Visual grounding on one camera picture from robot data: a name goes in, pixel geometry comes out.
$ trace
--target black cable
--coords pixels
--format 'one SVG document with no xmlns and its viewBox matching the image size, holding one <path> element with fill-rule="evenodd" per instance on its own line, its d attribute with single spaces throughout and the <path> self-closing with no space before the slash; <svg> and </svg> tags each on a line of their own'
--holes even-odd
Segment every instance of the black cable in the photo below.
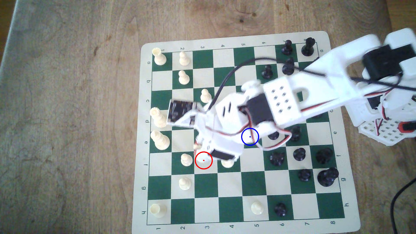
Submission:
<svg viewBox="0 0 416 234">
<path fill-rule="evenodd" d="M 416 178 L 411 180 L 408 184 L 406 184 L 402 189 L 400 189 L 396 195 L 393 197 L 393 200 L 391 201 L 390 205 L 390 218 L 391 218 L 391 226 L 393 227 L 394 234 L 397 234 L 397 228 L 396 228 L 396 222 L 394 221 L 394 203 L 396 202 L 397 198 L 400 196 L 400 194 L 409 188 L 414 182 L 416 182 Z"/>
</svg>

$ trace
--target black chess piece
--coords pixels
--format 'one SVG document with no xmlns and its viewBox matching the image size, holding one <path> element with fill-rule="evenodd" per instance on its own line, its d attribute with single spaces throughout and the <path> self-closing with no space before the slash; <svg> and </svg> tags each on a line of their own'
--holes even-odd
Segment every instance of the black chess piece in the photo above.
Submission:
<svg viewBox="0 0 416 234">
<path fill-rule="evenodd" d="M 297 173 L 297 176 L 302 181 L 308 181 L 311 178 L 311 170 L 310 169 L 302 169 Z"/>
<path fill-rule="evenodd" d="M 264 71 L 261 72 L 261 75 L 263 76 L 263 78 L 270 80 L 273 77 L 272 66 L 270 64 L 267 64 L 264 68 Z"/>
<path fill-rule="evenodd" d="M 335 167 L 331 167 L 328 170 L 323 170 L 318 173 L 318 182 L 324 186 L 329 187 L 331 186 L 335 179 L 338 178 L 339 172 Z"/>
<path fill-rule="evenodd" d="M 304 148 L 295 149 L 295 151 L 293 152 L 293 157 L 297 161 L 304 160 L 305 156 L 306 156 L 306 150 Z"/>
<path fill-rule="evenodd" d="M 283 64 L 282 72 L 285 75 L 291 75 L 295 72 L 295 61 L 292 57 L 288 58 Z"/>
<path fill-rule="evenodd" d="M 275 166 L 281 166 L 284 161 L 285 161 L 284 153 L 273 152 L 270 155 L 270 162 Z"/>
<path fill-rule="evenodd" d="M 302 47 L 302 54 L 304 56 L 311 56 L 313 54 L 313 45 L 315 45 L 315 39 L 308 37 L 306 44 Z"/>
<path fill-rule="evenodd" d="M 320 164 L 325 164 L 331 161 L 331 158 L 334 156 L 334 152 L 330 148 L 321 149 L 316 153 L 316 160 Z"/>
<path fill-rule="evenodd" d="M 269 137 L 270 140 L 274 141 L 277 138 L 279 138 L 279 132 L 274 132 L 274 133 L 268 135 L 268 137 Z"/>
<path fill-rule="evenodd" d="M 275 206 L 275 213 L 277 216 L 283 217 L 286 215 L 286 206 L 283 203 L 279 203 Z"/>
<path fill-rule="evenodd" d="M 293 51 L 292 48 L 292 41 L 291 40 L 286 40 L 285 41 L 285 46 L 282 48 L 282 54 L 284 55 L 290 55 Z"/>
</svg>

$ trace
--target blue circle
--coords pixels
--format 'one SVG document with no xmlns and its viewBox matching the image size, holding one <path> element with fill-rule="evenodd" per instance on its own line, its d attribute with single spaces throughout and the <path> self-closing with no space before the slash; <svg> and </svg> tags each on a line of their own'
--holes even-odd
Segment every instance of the blue circle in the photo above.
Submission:
<svg viewBox="0 0 416 234">
<path fill-rule="evenodd" d="M 246 130 L 248 130 L 248 129 L 253 129 L 253 130 L 254 130 L 254 131 L 256 131 L 256 133 L 257 133 L 257 141 L 256 141 L 254 144 L 246 144 L 246 143 L 244 142 L 244 140 L 243 140 L 243 133 L 244 133 Z M 252 146 L 252 145 L 257 144 L 257 142 L 259 142 L 259 139 L 260 139 L 259 132 L 257 132 L 257 130 L 255 130 L 254 128 L 251 128 L 251 127 L 246 128 L 246 129 L 244 129 L 244 131 L 241 133 L 241 141 L 242 141 L 244 144 L 248 145 L 248 146 Z"/>
</svg>

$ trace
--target red circle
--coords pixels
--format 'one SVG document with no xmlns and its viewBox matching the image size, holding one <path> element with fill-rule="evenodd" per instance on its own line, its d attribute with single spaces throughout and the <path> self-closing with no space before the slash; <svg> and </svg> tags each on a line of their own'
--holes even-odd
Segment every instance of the red circle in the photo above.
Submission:
<svg viewBox="0 0 416 234">
<path fill-rule="evenodd" d="M 201 152 L 199 152 L 199 153 L 195 156 L 195 165 L 196 165 L 199 169 L 202 169 L 202 170 L 208 169 L 210 166 L 212 166 L 212 162 L 214 161 L 214 159 L 213 159 L 213 158 L 212 158 L 212 156 L 211 156 L 211 164 L 210 164 L 207 168 L 201 168 L 201 167 L 199 167 L 199 166 L 198 166 L 198 164 L 196 163 L 196 157 L 197 157 L 200 153 L 207 153 L 209 156 L 211 156 L 211 154 L 210 154 L 210 153 L 208 153 L 208 152 L 206 152 L 206 151 L 201 151 Z"/>
</svg>

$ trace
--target wooden table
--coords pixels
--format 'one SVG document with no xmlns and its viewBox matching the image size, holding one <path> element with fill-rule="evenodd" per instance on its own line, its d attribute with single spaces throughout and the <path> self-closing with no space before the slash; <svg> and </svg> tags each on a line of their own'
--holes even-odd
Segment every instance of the wooden table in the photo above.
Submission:
<svg viewBox="0 0 416 234">
<path fill-rule="evenodd" d="M 143 44 L 324 30 L 334 48 L 391 31 L 382 0 L 251 2 L 19 0 L 0 71 L 0 233 L 131 232 Z M 415 141 L 386 147 L 343 114 L 360 232 L 391 232 Z M 415 233 L 415 193 L 396 202 L 400 233 Z"/>
</svg>

